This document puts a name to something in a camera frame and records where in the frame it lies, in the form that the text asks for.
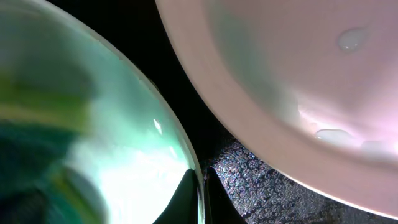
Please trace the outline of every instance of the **pink rim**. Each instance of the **pink rim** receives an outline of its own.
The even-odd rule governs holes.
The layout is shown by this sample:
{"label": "pink rim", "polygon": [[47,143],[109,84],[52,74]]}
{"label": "pink rim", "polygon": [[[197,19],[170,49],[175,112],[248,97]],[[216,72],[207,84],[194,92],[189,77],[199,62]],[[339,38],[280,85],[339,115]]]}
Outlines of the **pink rim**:
{"label": "pink rim", "polygon": [[393,166],[353,159],[330,146],[308,141],[255,104],[224,66],[202,0],[158,0],[157,7],[194,87],[246,147],[307,188],[367,212],[398,219],[398,172]]}

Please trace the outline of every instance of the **glossy surface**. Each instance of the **glossy surface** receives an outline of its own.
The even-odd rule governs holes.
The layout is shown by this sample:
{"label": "glossy surface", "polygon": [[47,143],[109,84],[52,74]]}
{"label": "glossy surface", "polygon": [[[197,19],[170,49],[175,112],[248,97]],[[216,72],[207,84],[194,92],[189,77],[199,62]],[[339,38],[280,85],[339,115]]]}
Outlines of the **glossy surface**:
{"label": "glossy surface", "polygon": [[1,1],[0,11],[0,50],[12,52],[1,61],[5,78],[88,102],[65,165],[79,173],[71,183],[106,223],[152,223],[187,169],[201,180],[178,120],[125,56],[45,1]]}
{"label": "glossy surface", "polygon": [[[245,146],[309,189],[398,217],[397,2],[157,5],[194,87]],[[362,46],[342,51],[339,36],[358,27],[368,33]],[[326,129],[355,147],[333,143],[347,134],[317,139]]]}

